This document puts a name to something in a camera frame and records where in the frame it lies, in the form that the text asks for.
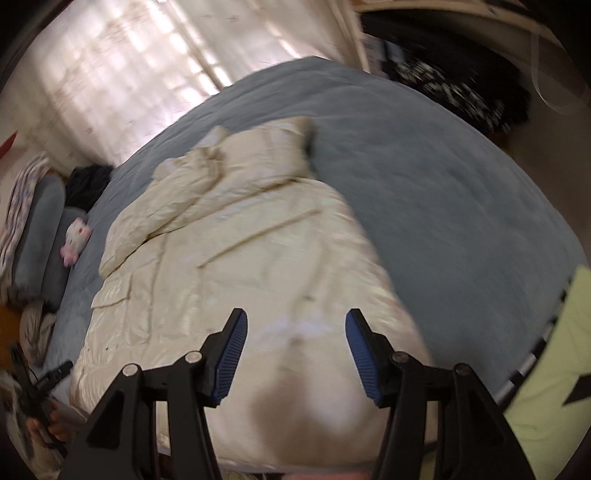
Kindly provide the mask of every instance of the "patterned blanket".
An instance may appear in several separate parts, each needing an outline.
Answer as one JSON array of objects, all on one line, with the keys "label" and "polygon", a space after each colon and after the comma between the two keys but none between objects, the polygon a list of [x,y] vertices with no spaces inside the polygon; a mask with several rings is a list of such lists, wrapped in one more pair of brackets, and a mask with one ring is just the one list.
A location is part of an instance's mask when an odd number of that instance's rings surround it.
[{"label": "patterned blanket", "polygon": [[12,191],[6,221],[0,233],[0,302],[8,303],[8,287],[12,284],[12,260],[29,215],[37,183],[49,170],[47,154],[36,155],[18,174]]}]

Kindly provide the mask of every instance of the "stuffed toy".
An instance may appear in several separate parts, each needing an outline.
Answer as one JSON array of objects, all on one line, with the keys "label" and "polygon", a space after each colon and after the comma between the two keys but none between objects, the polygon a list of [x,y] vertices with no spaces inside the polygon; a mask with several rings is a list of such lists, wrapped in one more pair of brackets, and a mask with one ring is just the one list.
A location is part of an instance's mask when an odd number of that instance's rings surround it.
[{"label": "stuffed toy", "polygon": [[92,235],[92,228],[77,218],[68,227],[66,232],[66,244],[60,248],[60,255],[64,259],[64,267],[71,267],[78,261],[78,257],[84,250],[88,239]]}]

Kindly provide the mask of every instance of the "gray pillow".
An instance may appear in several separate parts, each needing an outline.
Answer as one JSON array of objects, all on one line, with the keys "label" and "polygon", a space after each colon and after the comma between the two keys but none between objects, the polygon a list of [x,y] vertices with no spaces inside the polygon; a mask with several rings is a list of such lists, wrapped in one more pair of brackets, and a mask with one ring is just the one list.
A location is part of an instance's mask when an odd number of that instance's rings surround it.
[{"label": "gray pillow", "polygon": [[9,298],[17,306],[39,298],[43,275],[57,226],[66,202],[66,191],[56,174],[45,175],[35,188],[27,223],[12,263]]},{"label": "gray pillow", "polygon": [[66,232],[68,227],[78,217],[84,221],[87,220],[87,214],[84,210],[76,207],[65,207],[61,215],[60,224],[57,227],[56,237],[51,247],[43,285],[41,286],[41,298],[45,302],[48,312],[56,312],[60,307],[61,298],[64,296],[70,268],[64,267],[64,261],[60,256],[60,248],[66,243]]}]

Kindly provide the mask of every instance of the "window curtain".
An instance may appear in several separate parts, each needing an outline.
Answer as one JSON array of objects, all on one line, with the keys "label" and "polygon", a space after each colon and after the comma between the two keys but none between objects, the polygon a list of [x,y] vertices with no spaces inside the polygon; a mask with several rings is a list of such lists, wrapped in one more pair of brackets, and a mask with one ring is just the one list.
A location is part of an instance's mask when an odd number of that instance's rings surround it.
[{"label": "window curtain", "polygon": [[364,68],[358,35],[346,0],[74,0],[23,56],[0,109],[64,174],[117,166],[257,70],[309,55]]}]

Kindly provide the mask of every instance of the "human hand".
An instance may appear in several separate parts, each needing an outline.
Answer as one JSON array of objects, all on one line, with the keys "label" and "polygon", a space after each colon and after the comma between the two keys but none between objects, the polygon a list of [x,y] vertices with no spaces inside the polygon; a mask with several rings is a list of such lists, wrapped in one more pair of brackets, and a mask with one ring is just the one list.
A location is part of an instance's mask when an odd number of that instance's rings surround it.
[{"label": "human hand", "polygon": [[[55,402],[51,402],[51,408],[53,409],[53,411],[49,415],[51,424],[49,425],[49,428],[47,430],[60,442],[70,441],[72,439],[73,432],[71,432],[61,422],[61,416],[57,411],[57,404]],[[47,446],[47,442],[43,439],[43,434],[41,433],[44,431],[44,429],[39,420],[34,418],[28,418],[27,430],[29,431],[31,438],[33,439],[33,441],[35,441],[35,443],[41,445],[42,447]]]}]

